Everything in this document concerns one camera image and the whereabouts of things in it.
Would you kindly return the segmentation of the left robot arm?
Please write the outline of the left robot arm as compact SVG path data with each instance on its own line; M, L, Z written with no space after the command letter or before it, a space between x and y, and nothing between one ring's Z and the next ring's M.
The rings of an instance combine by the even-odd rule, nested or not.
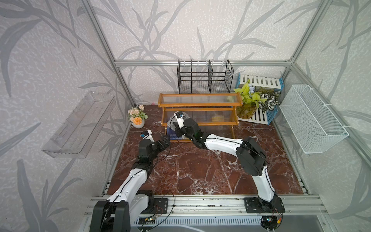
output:
M113 232L129 232L139 215L151 208L151 191L140 191L154 168L154 159L171 146L169 135L154 141L151 135L139 143L137 160L127 179L107 200L98 201L91 218L90 231L101 232L111 228Z

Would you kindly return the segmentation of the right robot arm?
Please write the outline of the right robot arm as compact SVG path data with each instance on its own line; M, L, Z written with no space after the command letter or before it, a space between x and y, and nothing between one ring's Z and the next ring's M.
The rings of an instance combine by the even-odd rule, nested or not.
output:
M286 210L282 199L278 197L268 175L266 154L251 137L232 139L202 131L193 119L185 119L182 113L175 114L170 124L177 136L184 136L192 143L205 150L228 153L237 158L242 169L251 175L258 191L257 197L247 198L247 213L272 213L283 215Z

